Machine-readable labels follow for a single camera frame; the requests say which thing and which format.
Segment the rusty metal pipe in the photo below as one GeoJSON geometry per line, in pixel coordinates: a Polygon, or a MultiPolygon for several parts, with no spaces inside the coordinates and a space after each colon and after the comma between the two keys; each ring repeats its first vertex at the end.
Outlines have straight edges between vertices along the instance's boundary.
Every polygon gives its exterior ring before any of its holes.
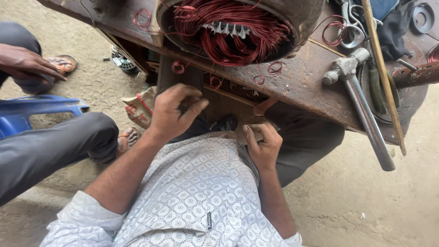
{"type": "Polygon", "coordinates": [[[397,88],[439,83],[439,61],[420,65],[417,71],[397,70],[393,72],[392,77],[397,88]]]}

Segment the leg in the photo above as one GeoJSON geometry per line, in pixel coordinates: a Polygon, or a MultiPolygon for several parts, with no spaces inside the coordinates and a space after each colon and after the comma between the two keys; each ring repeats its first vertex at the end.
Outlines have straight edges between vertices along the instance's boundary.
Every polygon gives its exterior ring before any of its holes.
{"type": "MultiPolygon", "coordinates": [[[[24,26],[16,22],[0,21],[0,43],[24,47],[41,55],[41,47],[35,36],[33,36],[24,26]]],[[[8,77],[8,74],[0,71],[0,86],[8,77]]],[[[49,82],[48,84],[42,84],[38,80],[14,79],[14,81],[24,92],[36,94],[48,90],[53,86],[52,77],[46,75],[43,75],[43,77],[49,82]]]]}
{"type": "MultiPolygon", "coordinates": [[[[160,70],[158,73],[157,81],[157,95],[166,91],[166,89],[172,87],[177,83],[184,83],[194,86],[203,92],[203,75],[204,72],[195,67],[186,67],[183,74],[176,74],[171,70],[173,60],[170,57],[164,55],[160,56],[160,70]]],[[[199,117],[195,119],[189,129],[182,135],[172,139],[170,143],[184,141],[195,136],[206,134],[210,132],[210,127],[207,124],[204,111],[199,117]]]]}
{"type": "Polygon", "coordinates": [[[51,129],[0,140],[0,207],[57,170],[90,156],[115,159],[119,129],[103,113],[85,113],[51,129]]]}
{"type": "Polygon", "coordinates": [[[282,187],[334,150],[345,135],[343,126],[281,101],[269,107],[265,116],[281,128],[284,140],[276,161],[282,187]]]}

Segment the wooden workbench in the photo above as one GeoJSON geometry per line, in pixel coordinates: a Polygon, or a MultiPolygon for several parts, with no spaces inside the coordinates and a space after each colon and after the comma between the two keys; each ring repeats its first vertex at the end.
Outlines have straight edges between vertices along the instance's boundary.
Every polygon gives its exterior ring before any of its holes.
{"type": "MultiPolygon", "coordinates": [[[[157,39],[156,35],[153,34],[151,36],[150,33],[140,30],[133,23],[132,19],[133,13],[141,8],[149,9],[152,13],[152,18],[155,18],[156,1],[154,0],[38,1],[48,8],[93,25],[107,36],[112,37],[113,41],[120,43],[136,61],[142,60],[143,54],[139,54],[135,50],[130,52],[129,49],[132,49],[133,46],[130,45],[131,42],[178,59],[184,63],[190,62],[192,66],[212,72],[212,74],[237,84],[253,88],[268,96],[276,97],[288,104],[339,123],[350,130],[363,131],[352,101],[348,97],[343,84],[326,86],[321,82],[323,75],[330,69],[332,62],[340,56],[318,44],[306,42],[295,58],[282,59],[284,65],[280,76],[267,78],[265,84],[257,85],[243,67],[212,66],[213,63],[210,60],[183,52],[166,38],[164,39],[165,45],[163,47],[153,45],[161,41],[157,39]]],[[[319,22],[326,16],[334,14],[335,11],[340,10],[326,4],[319,22]]],[[[157,30],[157,27],[152,26],[151,29],[157,30]]],[[[311,38],[321,43],[322,29],[323,26],[311,38]]],[[[337,50],[344,54],[349,53],[349,51],[342,48],[337,48],[337,50]]],[[[268,64],[260,65],[261,71],[264,74],[267,72],[267,67],[268,64]]],[[[255,65],[248,66],[248,70],[252,76],[259,75],[255,65]]],[[[408,124],[404,128],[404,133],[407,132],[407,129],[408,124]]],[[[382,131],[386,141],[395,143],[394,139],[389,138],[393,133],[391,128],[382,127],[382,131]]]]}

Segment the blue plastic chair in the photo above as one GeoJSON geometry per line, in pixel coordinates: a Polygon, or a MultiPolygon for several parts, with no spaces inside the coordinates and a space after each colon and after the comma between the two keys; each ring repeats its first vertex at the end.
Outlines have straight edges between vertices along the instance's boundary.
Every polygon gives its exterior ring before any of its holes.
{"type": "Polygon", "coordinates": [[[83,108],[88,108],[88,105],[80,99],[56,95],[0,100],[0,139],[32,130],[29,122],[31,115],[70,112],[79,116],[83,108]]]}

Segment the hammer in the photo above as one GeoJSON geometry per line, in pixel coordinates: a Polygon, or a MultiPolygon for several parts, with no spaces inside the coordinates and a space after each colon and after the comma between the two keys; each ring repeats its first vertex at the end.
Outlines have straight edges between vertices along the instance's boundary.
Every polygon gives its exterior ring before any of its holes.
{"type": "Polygon", "coordinates": [[[385,171],[393,171],[395,165],[390,157],[387,146],[385,145],[384,138],[381,135],[381,131],[375,121],[366,98],[364,97],[363,90],[360,87],[360,83],[356,77],[356,68],[363,64],[370,57],[369,52],[364,48],[358,48],[346,58],[339,58],[332,63],[332,70],[325,73],[323,77],[323,83],[331,85],[341,79],[348,90],[348,93],[354,101],[355,109],[358,112],[361,123],[366,131],[369,141],[374,148],[375,154],[381,165],[381,168],[385,171]]]}

